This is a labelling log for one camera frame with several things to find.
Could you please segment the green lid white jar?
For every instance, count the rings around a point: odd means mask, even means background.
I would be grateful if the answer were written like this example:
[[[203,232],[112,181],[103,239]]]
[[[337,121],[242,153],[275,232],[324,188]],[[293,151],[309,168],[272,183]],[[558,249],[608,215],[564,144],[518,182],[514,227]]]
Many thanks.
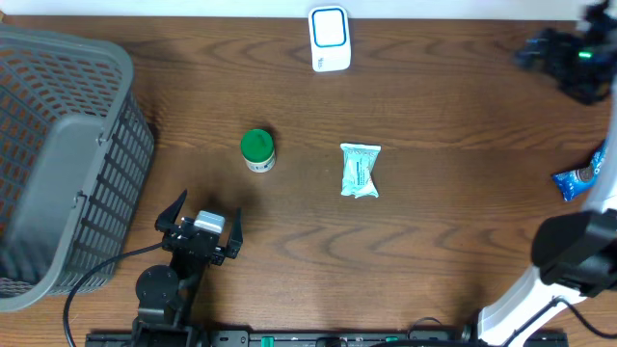
[[[276,150],[272,136],[265,130],[247,131],[240,142],[241,154],[247,167],[255,173],[266,173],[276,163]]]

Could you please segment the grey plastic mesh basket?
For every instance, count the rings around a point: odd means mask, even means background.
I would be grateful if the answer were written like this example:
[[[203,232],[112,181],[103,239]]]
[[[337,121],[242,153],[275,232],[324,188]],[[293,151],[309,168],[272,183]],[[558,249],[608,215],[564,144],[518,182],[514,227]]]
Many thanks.
[[[154,151],[133,79],[109,41],[2,27],[3,311],[114,276]]]

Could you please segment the blue Oreo cookie pack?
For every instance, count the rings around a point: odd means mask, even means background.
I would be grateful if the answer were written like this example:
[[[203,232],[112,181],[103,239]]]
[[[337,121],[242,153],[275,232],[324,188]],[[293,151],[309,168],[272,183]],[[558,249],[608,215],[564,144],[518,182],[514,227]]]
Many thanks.
[[[564,201],[571,201],[594,186],[604,164],[605,153],[606,141],[603,141],[586,167],[551,176]]]

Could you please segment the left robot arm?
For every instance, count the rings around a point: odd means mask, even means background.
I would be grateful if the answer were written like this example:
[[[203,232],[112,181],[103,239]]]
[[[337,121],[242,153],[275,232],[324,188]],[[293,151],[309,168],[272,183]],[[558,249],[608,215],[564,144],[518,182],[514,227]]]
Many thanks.
[[[226,218],[200,211],[177,221],[186,200],[182,192],[159,214],[155,229],[163,233],[162,249],[172,254],[168,265],[147,268],[136,282],[138,315],[128,344],[132,347],[197,347],[210,344],[208,333],[189,322],[205,270],[236,258],[243,244],[241,210],[234,213],[228,241],[219,244]]]

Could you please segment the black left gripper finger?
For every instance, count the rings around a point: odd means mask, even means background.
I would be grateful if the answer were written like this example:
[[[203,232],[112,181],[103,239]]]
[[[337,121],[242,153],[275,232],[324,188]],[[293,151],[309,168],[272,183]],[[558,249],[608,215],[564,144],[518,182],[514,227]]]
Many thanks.
[[[174,232],[179,228],[179,225],[175,222],[186,197],[187,190],[184,190],[170,206],[159,214],[154,224],[156,230],[161,232]]]
[[[240,208],[236,209],[236,214],[231,226],[231,231],[228,237],[226,247],[226,257],[235,259],[243,245],[243,232],[242,232],[242,211]]]

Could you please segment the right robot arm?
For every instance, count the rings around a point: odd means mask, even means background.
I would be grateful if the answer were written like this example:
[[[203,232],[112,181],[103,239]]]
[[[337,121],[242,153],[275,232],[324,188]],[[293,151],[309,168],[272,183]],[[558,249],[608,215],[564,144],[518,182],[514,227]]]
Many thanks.
[[[586,7],[579,35],[547,28],[517,52],[520,67],[553,77],[574,100],[592,105],[616,95],[616,19],[609,0]],[[495,303],[467,326],[460,346],[564,346],[536,332],[561,310],[616,288],[616,122],[589,166],[554,181],[566,197],[589,193],[577,213],[551,217],[538,228],[531,264]]]

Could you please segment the white mint tissue pack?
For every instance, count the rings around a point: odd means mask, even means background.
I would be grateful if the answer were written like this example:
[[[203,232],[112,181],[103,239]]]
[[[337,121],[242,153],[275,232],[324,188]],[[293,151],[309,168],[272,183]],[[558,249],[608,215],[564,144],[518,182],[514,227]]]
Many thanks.
[[[378,198],[379,193],[372,180],[372,170],[381,151],[380,146],[343,143],[343,175],[341,195]]]

